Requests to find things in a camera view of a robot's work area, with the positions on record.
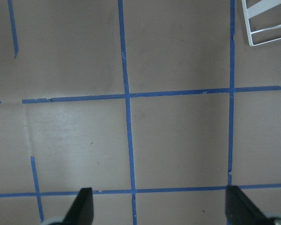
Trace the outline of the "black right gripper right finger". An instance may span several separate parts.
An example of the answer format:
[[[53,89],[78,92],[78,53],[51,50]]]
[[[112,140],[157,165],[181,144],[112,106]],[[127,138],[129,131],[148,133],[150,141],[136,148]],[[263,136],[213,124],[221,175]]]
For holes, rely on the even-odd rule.
[[[238,186],[226,186],[225,215],[230,225],[274,225]]]

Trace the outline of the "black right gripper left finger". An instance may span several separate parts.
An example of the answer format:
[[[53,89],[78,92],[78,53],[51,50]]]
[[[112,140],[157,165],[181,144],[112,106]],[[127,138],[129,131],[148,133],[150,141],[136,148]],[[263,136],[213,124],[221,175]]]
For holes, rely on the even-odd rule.
[[[62,225],[91,225],[94,220],[94,203],[92,188],[81,188]]]

